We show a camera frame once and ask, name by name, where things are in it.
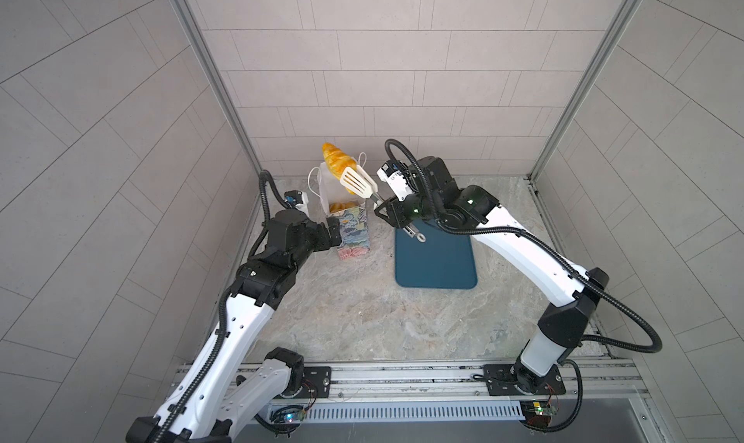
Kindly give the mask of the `floral paper bag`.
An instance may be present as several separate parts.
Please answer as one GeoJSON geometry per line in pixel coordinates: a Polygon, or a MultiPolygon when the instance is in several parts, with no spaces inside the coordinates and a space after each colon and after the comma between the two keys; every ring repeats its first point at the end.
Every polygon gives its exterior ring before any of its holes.
{"type": "Polygon", "coordinates": [[[308,187],[320,199],[321,209],[326,216],[336,216],[340,222],[342,245],[338,247],[341,260],[349,260],[370,253],[370,239],[367,226],[365,202],[360,196],[346,189],[327,169],[325,162],[314,167],[308,174],[308,187]],[[358,206],[331,214],[329,207],[334,203],[358,202],[358,206]]]}

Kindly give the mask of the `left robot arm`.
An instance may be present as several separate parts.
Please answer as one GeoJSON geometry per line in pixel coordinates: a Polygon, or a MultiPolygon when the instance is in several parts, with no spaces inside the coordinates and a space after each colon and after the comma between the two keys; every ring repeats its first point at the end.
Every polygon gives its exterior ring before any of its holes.
{"type": "Polygon", "coordinates": [[[304,359],[273,350],[232,390],[238,367],[316,253],[341,245],[339,221],[315,222],[301,210],[277,212],[263,226],[262,252],[250,255],[218,302],[218,322],[197,360],[151,417],[135,419],[128,442],[231,442],[281,394],[302,387],[304,359]]]}

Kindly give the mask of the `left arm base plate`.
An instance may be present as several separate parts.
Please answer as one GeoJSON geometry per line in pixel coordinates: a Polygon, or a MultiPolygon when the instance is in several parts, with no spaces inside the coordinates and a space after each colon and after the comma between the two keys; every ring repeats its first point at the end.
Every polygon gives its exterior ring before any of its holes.
{"type": "Polygon", "coordinates": [[[305,367],[300,388],[294,394],[280,394],[283,400],[310,400],[328,398],[331,388],[331,367],[305,367]]]}

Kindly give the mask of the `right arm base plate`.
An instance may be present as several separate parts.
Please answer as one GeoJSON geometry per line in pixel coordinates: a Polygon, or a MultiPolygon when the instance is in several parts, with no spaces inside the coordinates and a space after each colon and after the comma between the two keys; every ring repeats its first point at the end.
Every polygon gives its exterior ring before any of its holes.
{"type": "Polygon", "coordinates": [[[537,378],[527,369],[517,376],[513,365],[485,365],[484,383],[490,396],[563,396],[565,382],[558,365],[553,365],[545,377],[537,378]]]}

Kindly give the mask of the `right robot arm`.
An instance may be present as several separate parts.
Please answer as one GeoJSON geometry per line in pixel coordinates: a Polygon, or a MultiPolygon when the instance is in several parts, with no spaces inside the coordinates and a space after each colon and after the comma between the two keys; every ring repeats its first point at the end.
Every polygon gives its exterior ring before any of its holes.
{"type": "Polygon", "coordinates": [[[389,160],[377,176],[394,193],[376,203],[379,218],[405,231],[415,220],[427,220],[451,235],[472,237],[519,269],[548,298],[534,336],[506,378],[523,394],[546,390],[556,367],[579,347],[600,301],[579,281],[585,269],[562,261],[484,188],[459,187],[439,157],[428,156],[418,166],[389,160]]]}

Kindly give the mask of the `yellow striped fake croissant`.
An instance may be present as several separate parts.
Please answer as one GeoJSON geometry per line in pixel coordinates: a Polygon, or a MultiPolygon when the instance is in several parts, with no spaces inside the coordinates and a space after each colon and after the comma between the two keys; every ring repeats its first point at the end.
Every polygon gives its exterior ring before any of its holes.
{"type": "Polygon", "coordinates": [[[347,168],[356,171],[358,166],[356,159],[349,154],[346,154],[346,152],[343,152],[343,150],[337,148],[335,145],[331,143],[323,144],[322,152],[325,165],[335,179],[341,179],[347,168]]]}

